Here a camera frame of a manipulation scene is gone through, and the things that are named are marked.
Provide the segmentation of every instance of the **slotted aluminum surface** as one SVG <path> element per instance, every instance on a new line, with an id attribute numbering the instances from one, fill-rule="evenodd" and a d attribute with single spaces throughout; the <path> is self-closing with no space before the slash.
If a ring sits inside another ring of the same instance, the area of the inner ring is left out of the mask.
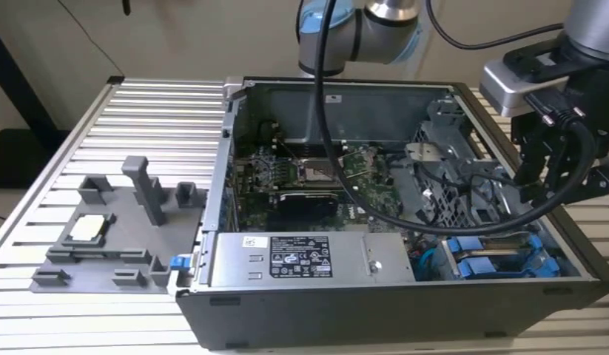
<path id="1" fill-rule="evenodd" d="M 32 294 L 28 285 L 80 201 L 73 189 L 84 174 L 104 173 L 113 185 L 126 185 L 118 165 L 126 155 L 136 154 L 148 157 L 149 173 L 158 176 L 165 186 L 181 180 L 193 181 L 203 188 L 208 186 L 213 142 L 220 132 L 220 102 L 221 83 L 215 82 L 125 80 L 104 89 L 0 230 L 0 350 L 5 354 L 208 352 L 195 344 L 168 295 Z M 499 117 L 495 120 L 507 133 L 507 120 Z M 567 207 L 567 212 L 609 260 L 609 196 L 577 203 Z M 609 295 L 590 308 L 553 314 L 510 340 L 292 348 L 272 352 L 609 354 Z"/>

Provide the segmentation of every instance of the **white chip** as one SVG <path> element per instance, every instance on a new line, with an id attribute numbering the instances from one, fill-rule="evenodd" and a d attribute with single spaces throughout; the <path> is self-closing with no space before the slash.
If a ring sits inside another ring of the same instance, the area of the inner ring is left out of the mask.
<path id="1" fill-rule="evenodd" d="M 104 225 L 104 216 L 98 214 L 86 214 L 77 218 L 69 236 L 72 240 L 88 242 L 93 239 Z"/>

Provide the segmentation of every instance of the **power cable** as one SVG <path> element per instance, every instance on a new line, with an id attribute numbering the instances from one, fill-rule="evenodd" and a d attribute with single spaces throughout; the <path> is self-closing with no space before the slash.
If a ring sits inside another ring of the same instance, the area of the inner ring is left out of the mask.
<path id="1" fill-rule="evenodd" d="M 113 64 L 113 67 L 117 69 L 118 73 L 121 74 L 121 76 L 125 76 L 124 75 L 124 72 L 122 70 L 118 68 L 117 64 L 113 62 L 113 60 L 110 59 L 110 57 L 108 56 L 106 52 L 104 52 L 104 50 L 101 49 L 101 47 L 97 45 L 96 41 L 93 41 L 93 38 L 90 37 L 89 33 L 86 32 L 85 30 L 85 27 L 82 26 L 82 24 L 80 23 L 80 21 L 77 20 L 76 16 L 73 15 L 73 13 L 70 12 L 69 8 L 65 6 L 65 4 L 62 3 L 62 0 L 56 0 L 60 4 L 60 6 L 62 6 L 62 9 L 65 9 L 66 13 L 69 14 L 70 18 L 73 19 L 73 21 L 76 22 L 77 26 L 80 27 L 80 29 L 82 30 L 82 33 L 85 34 L 86 38 L 89 39 L 89 42 L 92 43 L 93 46 L 96 46 L 97 50 L 100 51 L 100 53 L 102 53 L 104 57 L 106 57 L 108 61 L 110 62 L 110 64 Z"/>
<path id="2" fill-rule="evenodd" d="M 451 36 L 442 29 L 440 24 L 438 23 L 438 20 L 435 19 L 435 14 L 432 13 L 431 0 L 424 0 L 424 5 L 426 5 L 426 13 L 428 16 L 428 20 L 431 21 L 431 25 L 432 25 L 435 32 L 438 32 L 442 39 L 450 45 L 452 45 L 455 48 L 459 48 L 460 50 L 484 50 L 486 48 L 492 48 L 492 47 L 500 46 L 502 44 L 507 44 L 510 42 L 519 41 L 523 38 L 537 36 L 541 33 L 551 32 L 551 31 L 557 31 L 557 30 L 562 29 L 562 24 L 550 24 L 547 26 L 529 30 L 523 33 L 511 35 L 510 37 L 496 39 L 490 42 L 484 42 L 484 43 L 479 43 L 479 44 L 463 44 L 463 43 L 458 42 L 455 39 L 452 39 Z"/>

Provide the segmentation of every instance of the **motherboard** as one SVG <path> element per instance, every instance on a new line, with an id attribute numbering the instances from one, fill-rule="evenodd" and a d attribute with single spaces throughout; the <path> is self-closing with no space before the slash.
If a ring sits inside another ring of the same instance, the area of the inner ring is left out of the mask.
<path id="1" fill-rule="evenodd" d="M 352 203 L 328 160 L 309 156 L 311 151 L 317 149 L 280 142 L 236 160 L 239 230 L 398 231 Z M 380 148 L 352 143 L 341 151 L 339 163 L 354 189 L 371 206 L 399 217 L 403 204 Z"/>

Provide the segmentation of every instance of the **black pole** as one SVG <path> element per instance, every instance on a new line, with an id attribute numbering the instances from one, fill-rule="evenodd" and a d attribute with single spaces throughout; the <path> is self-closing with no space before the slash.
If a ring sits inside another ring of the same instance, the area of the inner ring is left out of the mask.
<path id="1" fill-rule="evenodd" d="M 0 86 L 21 114 L 40 145 L 53 152 L 62 142 L 61 134 L 25 80 L 17 63 L 0 39 Z"/>

